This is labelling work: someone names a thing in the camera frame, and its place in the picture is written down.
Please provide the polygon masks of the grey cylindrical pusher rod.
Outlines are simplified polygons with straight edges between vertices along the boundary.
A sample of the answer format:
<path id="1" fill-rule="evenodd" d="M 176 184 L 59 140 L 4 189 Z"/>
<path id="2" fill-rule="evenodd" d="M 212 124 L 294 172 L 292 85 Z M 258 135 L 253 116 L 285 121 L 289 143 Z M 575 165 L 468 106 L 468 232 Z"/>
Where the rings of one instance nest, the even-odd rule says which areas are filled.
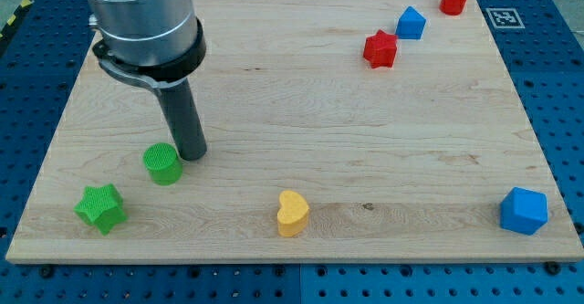
<path id="1" fill-rule="evenodd" d="M 160 89 L 157 99 L 180 157 L 185 161 L 202 158 L 207 146 L 188 79 Z"/>

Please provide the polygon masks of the black flange mount ring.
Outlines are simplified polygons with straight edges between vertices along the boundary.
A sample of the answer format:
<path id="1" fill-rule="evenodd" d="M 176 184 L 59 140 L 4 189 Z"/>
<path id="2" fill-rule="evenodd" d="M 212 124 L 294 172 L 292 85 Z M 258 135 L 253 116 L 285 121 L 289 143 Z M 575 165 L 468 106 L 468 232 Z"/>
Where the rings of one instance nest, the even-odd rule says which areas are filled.
<path id="1" fill-rule="evenodd" d="M 123 62 L 113 55 L 113 51 L 101 39 L 92 47 L 92 52 L 99 66 L 117 81 L 141 89 L 146 89 L 156 96 L 164 91 L 174 89 L 182 84 L 203 62 L 206 44 L 203 25 L 199 18 L 195 40 L 184 54 L 176 59 L 151 67 L 134 66 Z"/>

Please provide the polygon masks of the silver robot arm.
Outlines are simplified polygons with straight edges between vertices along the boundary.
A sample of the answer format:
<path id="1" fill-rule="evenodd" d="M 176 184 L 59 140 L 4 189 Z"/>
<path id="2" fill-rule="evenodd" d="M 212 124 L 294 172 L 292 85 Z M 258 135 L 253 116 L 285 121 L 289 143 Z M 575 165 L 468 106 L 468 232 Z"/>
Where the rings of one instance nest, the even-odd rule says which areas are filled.
<path id="1" fill-rule="evenodd" d="M 189 76 L 206 53 L 192 0 L 88 0 L 89 26 L 101 39 L 92 48 L 112 78 L 146 89 L 159 101 L 178 153 L 206 154 Z"/>

